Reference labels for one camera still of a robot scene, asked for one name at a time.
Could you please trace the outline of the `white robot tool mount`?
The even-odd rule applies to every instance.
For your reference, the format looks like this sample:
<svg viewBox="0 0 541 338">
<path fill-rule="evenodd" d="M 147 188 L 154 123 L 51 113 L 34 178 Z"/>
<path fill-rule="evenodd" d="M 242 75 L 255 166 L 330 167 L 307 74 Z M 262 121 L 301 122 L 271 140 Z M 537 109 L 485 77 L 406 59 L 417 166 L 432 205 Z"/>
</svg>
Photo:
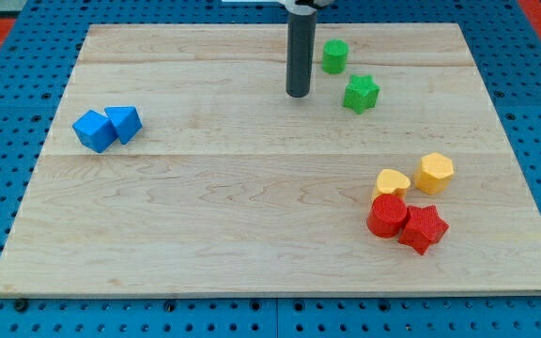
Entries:
<svg viewBox="0 0 541 338">
<path fill-rule="evenodd" d="M 334 0 L 278 0 L 278 2 L 288 10 L 322 10 L 329 7 Z"/>
</svg>

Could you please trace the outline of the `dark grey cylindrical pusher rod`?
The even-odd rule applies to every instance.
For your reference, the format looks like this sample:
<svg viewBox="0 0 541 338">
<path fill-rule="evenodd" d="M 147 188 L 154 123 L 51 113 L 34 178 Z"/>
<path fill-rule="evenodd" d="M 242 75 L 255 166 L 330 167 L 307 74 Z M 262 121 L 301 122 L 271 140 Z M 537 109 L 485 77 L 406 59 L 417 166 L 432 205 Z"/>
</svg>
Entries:
<svg viewBox="0 0 541 338">
<path fill-rule="evenodd" d="M 303 98 L 310 92 L 316 24 L 315 9 L 288 11 L 286 93 L 292 98 Z"/>
</svg>

